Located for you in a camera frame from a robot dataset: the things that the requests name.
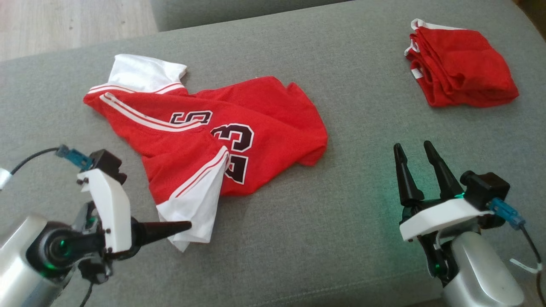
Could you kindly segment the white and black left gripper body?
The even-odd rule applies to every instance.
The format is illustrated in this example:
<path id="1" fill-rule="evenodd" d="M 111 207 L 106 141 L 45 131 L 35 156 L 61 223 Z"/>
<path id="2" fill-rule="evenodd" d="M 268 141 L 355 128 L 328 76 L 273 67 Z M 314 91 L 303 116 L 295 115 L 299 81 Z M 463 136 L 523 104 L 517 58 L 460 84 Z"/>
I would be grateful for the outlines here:
<path id="1" fill-rule="evenodd" d="M 72 224 L 26 218 L 26 284 L 67 284 L 74 271 L 103 284 L 114 261 L 138 251 L 138 224 L 122 184 L 99 169 L 79 173 L 78 181 L 92 200 Z"/>

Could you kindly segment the grey sofa back cushion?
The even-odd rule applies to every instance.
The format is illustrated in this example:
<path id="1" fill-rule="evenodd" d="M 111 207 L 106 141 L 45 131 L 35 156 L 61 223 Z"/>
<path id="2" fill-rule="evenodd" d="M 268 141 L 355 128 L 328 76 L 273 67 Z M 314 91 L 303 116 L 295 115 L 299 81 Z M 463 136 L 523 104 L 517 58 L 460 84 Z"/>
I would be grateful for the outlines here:
<path id="1" fill-rule="evenodd" d="M 149 0 L 160 32 L 224 23 L 349 0 Z"/>

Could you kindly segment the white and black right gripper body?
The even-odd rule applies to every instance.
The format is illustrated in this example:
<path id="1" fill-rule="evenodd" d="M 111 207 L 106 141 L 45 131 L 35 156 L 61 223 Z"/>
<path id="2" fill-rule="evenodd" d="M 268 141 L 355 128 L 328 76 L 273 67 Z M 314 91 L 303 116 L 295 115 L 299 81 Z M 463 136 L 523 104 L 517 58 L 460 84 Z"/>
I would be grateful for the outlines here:
<path id="1" fill-rule="evenodd" d="M 479 212 L 464 198 L 436 202 L 415 214 L 404 209 L 400 233 L 404 241 L 418 241 L 426 269 L 444 287 L 490 287 L 491 246 L 474 231 Z"/>

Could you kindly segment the red basketball jersey white sleeves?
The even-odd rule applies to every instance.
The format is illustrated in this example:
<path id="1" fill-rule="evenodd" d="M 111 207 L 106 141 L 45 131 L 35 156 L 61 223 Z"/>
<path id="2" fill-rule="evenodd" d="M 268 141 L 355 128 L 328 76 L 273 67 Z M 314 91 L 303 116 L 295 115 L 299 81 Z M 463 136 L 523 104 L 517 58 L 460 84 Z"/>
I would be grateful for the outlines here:
<path id="1" fill-rule="evenodd" d="M 187 67 L 118 54 L 83 102 L 141 157 L 160 221 L 190 221 L 169 241 L 210 243 L 221 196 L 253 194 L 298 163 L 314 166 L 328 134 L 294 82 L 261 76 L 189 93 Z"/>

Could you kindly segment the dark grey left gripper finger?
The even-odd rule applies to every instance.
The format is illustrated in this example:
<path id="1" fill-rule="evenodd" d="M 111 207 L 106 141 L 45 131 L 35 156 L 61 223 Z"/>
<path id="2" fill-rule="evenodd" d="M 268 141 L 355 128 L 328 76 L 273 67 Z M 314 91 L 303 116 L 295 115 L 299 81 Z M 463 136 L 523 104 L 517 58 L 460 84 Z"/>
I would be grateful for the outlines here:
<path id="1" fill-rule="evenodd" d="M 192 228 L 191 221 L 138 222 L 135 221 L 135 250 Z"/>

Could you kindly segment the large grey sofa seat cushion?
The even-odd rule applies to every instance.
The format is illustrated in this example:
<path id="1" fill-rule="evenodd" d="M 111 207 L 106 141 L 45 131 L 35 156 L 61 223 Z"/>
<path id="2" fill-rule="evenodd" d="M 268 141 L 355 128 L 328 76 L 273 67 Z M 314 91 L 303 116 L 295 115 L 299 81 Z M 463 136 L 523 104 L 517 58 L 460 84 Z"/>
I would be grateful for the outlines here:
<path id="1" fill-rule="evenodd" d="M 429 107 L 404 58 L 413 19 L 480 31 L 518 99 Z M 399 307 L 439 297 L 421 246 L 398 230 L 396 142 L 427 198 L 439 189 L 425 140 L 456 176 L 507 181 L 507 202 L 546 258 L 546 41 L 512 0 L 355 0 L 0 62 L 0 167 L 60 144 L 106 148 L 123 161 L 131 212 L 150 221 L 140 157 L 82 101 L 116 54 L 187 65 L 192 93 L 263 75 L 294 81 L 329 144 L 316 166 L 223 198 L 210 243 L 180 252 L 163 240 L 115 264 L 86 307 Z"/>

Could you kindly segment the red shorts with white stripe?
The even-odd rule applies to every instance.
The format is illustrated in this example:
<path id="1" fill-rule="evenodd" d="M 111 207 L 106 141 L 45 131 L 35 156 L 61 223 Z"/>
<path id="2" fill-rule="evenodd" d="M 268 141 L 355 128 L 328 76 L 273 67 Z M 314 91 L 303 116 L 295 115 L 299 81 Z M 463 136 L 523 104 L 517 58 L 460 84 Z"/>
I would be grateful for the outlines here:
<path id="1" fill-rule="evenodd" d="M 404 56 L 431 107 L 509 104 L 519 91 L 505 59 L 478 31 L 411 22 Z"/>

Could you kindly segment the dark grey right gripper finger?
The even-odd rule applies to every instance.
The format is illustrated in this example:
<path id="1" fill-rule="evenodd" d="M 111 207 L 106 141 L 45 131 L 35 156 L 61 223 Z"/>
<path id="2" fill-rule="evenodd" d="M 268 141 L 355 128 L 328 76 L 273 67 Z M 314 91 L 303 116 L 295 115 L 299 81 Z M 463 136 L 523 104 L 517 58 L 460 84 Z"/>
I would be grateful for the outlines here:
<path id="1" fill-rule="evenodd" d="M 439 185 L 439 197 L 441 200 L 460 198 L 464 194 L 463 188 L 460 186 L 458 180 L 453 175 L 444 159 L 439 155 L 432 142 L 425 140 L 424 149 L 428 161 L 435 171 Z"/>
<path id="2" fill-rule="evenodd" d="M 403 207 L 412 207 L 424 200 L 424 194 L 417 188 L 407 165 L 407 156 L 399 142 L 394 145 L 395 168 L 398 194 Z"/>

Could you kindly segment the mustard yellow furniture panel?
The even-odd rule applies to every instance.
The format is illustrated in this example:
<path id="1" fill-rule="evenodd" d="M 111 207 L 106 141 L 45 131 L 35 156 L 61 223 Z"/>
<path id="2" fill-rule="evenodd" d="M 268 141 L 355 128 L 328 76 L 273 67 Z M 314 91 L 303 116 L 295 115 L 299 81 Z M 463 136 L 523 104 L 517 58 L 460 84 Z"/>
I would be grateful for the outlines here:
<path id="1" fill-rule="evenodd" d="M 530 19 L 546 41 L 546 0 L 512 0 Z"/>

